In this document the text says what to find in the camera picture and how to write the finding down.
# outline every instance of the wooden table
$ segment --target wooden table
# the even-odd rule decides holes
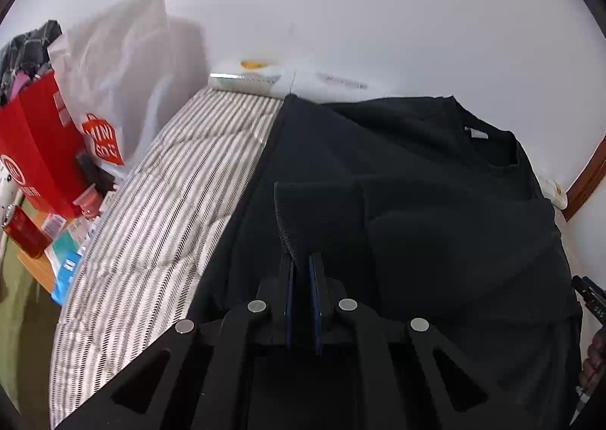
[[[40,228],[42,222],[48,216],[47,213],[35,211],[35,215],[31,216],[32,221]],[[42,254],[38,259],[32,259],[25,252],[19,249],[17,252],[17,259],[22,262],[26,270],[34,277],[34,279],[42,285],[42,287],[48,292],[52,293],[55,288],[55,273],[50,265],[50,261],[46,257],[46,254]]]

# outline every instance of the red can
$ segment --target red can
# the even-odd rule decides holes
[[[40,257],[52,242],[16,204],[7,207],[2,228],[33,259]]]

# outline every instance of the striped mattress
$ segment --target striped mattress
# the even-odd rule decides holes
[[[185,317],[282,103],[203,89],[129,174],[61,311],[52,428]]]

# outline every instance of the silver screw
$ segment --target silver screw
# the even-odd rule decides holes
[[[429,329],[429,323],[422,317],[415,317],[410,321],[410,327],[418,332],[425,332]]]
[[[175,331],[179,334],[187,334],[188,332],[192,332],[193,326],[193,321],[190,321],[189,319],[181,319],[177,324],[175,324]]]
[[[263,312],[267,307],[267,303],[263,302],[263,300],[253,300],[249,302],[248,309],[251,312],[258,313]]]
[[[341,299],[339,301],[339,308],[342,311],[351,312],[358,308],[358,302],[353,299]]]

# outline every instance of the blue packet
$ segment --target blue packet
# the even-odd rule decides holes
[[[80,254],[76,254],[76,252],[72,252],[70,250],[66,251],[65,259],[63,260],[61,268],[57,273],[55,288],[53,289],[53,293],[50,295],[52,299],[61,306],[63,306],[65,300],[67,299],[67,293],[70,289],[72,278],[78,269],[80,259],[82,259]]]

